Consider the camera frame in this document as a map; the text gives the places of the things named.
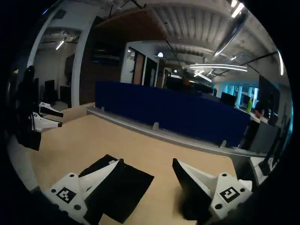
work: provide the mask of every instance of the led light strip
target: led light strip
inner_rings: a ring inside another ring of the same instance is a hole
[[[64,42],[65,42],[65,40],[62,40],[62,41],[60,42],[60,44],[57,46],[56,50],[58,50],[59,47],[60,47]]]
[[[182,77],[181,77],[181,76],[178,76],[178,75],[173,75],[173,74],[171,74],[171,77],[173,77],[173,78],[179,78],[179,79],[182,79]]]
[[[245,69],[239,69],[239,68],[234,68],[234,67],[226,67],[226,66],[190,66],[190,68],[220,68],[220,69],[232,69],[232,70],[248,72]]]
[[[236,65],[230,65],[230,64],[192,64],[190,66],[232,66],[232,67],[240,67],[240,68],[247,68],[245,66],[236,66]]]
[[[209,82],[212,81],[211,79],[209,79],[208,77],[202,75],[201,73],[195,72],[194,74],[195,74],[194,77],[199,76],[199,77],[202,77],[203,79],[205,79],[205,80],[207,80],[207,81],[209,81]]]
[[[235,9],[235,11],[233,12],[233,14],[231,15],[232,18],[235,18],[239,13],[240,11],[244,8],[244,4],[243,3],[240,3],[238,5],[238,7]]]
[[[279,61],[280,61],[280,75],[282,76],[284,74],[284,62],[282,60],[281,54],[278,49],[277,49],[277,51],[278,51],[278,56],[279,56]]]

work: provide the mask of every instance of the window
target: window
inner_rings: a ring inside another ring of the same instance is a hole
[[[243,105],[246,107],[245,98],[249,96],[252,100],[252,107],[255,107],[257,103],[257,87],[249,87],[249,86],[241,86],[241,85],[227,85],[224,92],[227,94],[233,95],[237,97],[236,105]]]

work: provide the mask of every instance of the wooden table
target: wooden table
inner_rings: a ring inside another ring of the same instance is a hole
[[[130,225],[185,225],[178,211],[182,193],[172,168],[177,158],[206,173],[228,172],[236,177],[229,157],[209,154],[160,141],[87,115],[42,133],[40,151],[31,152],[33,169],[42,190],[47,190],[67,173],[80,173],[109,154],[149,173],[154,179],[138,206],[126,220]],[[119,224],[103,215],[102,225]]]

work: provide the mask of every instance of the ceiling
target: ceiling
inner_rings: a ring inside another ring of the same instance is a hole
[[[127,0],[72,0],[97,5],[101,8],[99,16],[108,18],[128,11],[138,10],[137,5]],[[223,50],[218,58],[214,52],[223,40],[225,32],[232,21],[231,0],[136,0],[147,9],[151,9],[171,47],[177,54],[174,56],[166,42],[151,42],[157,51],[162,51],[167,63],[179,59],[183,66],[186,63],[226,63],[240,65],[257,57],[277,50],[271,37],[260,22],[249,12],[245,25],[237,36]],[[259,74],[270,81],[289,86],[286,73],[279,74],[279,57],[277,54],[251,63],[256,70],[249,68],[247,73],[229,71],[223,76],[209,75],[214,81],[224,80],[258,80]],[[216,70],[218,75],[224,70]]]
[[[80,31],[59,27],[47,28],[40,41],[39,49],[55,48],[63,39],[66,43],[77,43]]]

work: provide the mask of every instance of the wood-paneled wall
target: wood-paneled wall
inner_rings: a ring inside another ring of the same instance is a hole
[[[125,48],[125,43],[118,37],[105,36],[101,29],[91,29],[85,45],[79,83],[80,105],[95,101],[95,83],[97,81],[120,81],[123,56],[117,66],[109,66],[92,62],[92,55],[97,42],[107,43],[115,47]]]

